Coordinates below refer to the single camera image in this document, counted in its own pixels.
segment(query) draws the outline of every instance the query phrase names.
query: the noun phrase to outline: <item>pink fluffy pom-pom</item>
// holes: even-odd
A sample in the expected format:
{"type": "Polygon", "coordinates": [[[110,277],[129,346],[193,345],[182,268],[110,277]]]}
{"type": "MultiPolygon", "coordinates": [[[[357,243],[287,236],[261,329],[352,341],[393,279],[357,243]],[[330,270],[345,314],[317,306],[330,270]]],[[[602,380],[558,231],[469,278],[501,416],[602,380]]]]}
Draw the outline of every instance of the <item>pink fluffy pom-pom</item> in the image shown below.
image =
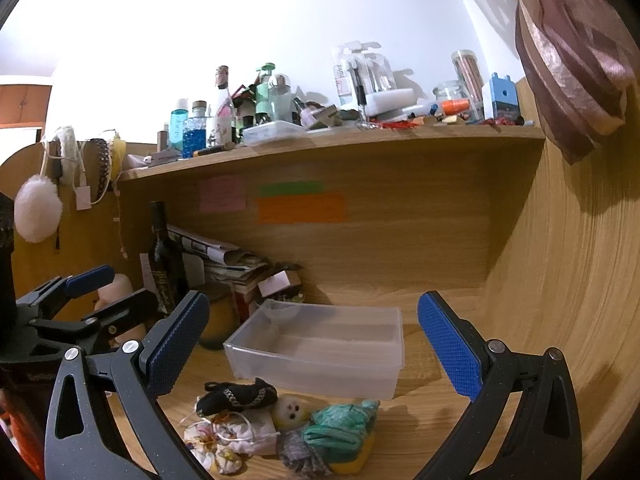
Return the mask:
{"type": "Polygon", "coordinates": [[[34,175],[15,197],[14,221],[18,234],[32,244],[56,232],[62,217],[62,202],[56,185],[46,176],[34,175]]]}

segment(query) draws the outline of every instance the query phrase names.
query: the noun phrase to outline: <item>gray knitted fabric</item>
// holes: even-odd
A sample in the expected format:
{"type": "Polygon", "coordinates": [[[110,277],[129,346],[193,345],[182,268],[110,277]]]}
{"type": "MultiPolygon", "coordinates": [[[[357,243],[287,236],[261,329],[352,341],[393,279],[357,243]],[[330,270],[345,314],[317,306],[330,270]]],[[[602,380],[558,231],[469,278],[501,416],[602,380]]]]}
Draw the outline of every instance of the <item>gray knitted fabric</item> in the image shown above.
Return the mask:
{"type": "Polygon", "coordinates": [[[278,456],[285,467],[307,478],[334,474],[314,448],[302,437],[305,428],[287,431],[278,436],[278,456]]]}

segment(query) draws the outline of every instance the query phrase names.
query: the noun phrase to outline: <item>white box with blue top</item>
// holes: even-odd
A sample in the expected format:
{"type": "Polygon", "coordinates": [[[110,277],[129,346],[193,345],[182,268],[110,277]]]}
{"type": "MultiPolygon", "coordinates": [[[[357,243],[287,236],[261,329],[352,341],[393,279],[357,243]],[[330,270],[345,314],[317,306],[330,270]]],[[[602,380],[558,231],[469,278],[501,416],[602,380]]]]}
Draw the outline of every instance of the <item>white box with blue top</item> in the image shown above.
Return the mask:
{"type": "Polygon", "coordinates": [[[508,75],[501,79],[496,72],[491,74],[491,79],[482,87],[482,102],[485,119],[515,121],[520,115],[516,85],[508,75]]]}

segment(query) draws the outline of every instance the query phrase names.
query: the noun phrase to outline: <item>green sticky note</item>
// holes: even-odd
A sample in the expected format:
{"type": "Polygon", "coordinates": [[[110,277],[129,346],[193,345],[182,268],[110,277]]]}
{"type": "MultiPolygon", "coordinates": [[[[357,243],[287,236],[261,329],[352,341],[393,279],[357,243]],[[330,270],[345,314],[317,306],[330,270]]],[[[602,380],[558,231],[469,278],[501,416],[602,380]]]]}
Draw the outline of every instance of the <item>green sticky note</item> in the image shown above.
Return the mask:
{"type": "Polygon", "coordinates": [[[268,198],[272,196],[311,195],[324,191],[324,184],[319,180],[302,180],[299,182],[273,182],[260,186],[258,196],[268,198]]]}

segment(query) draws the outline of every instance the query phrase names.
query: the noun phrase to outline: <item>yellow sponge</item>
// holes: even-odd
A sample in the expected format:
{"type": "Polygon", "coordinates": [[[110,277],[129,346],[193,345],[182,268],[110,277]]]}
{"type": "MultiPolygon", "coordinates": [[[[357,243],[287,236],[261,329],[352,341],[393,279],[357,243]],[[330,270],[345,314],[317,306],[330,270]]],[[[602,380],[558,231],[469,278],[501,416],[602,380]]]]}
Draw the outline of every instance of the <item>yellow sponge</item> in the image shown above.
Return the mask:
{"type": "Polygon", "coordinates": [[[360,450],[360,453],[358,453],[356,460],[353,462],[345,462],[343,464],[329,464],[329,467],[338,475],[353,475],[359,472],[371,454],[373,441],[374,434],[371,433],[362,443],[362,449],[360,450]]]}

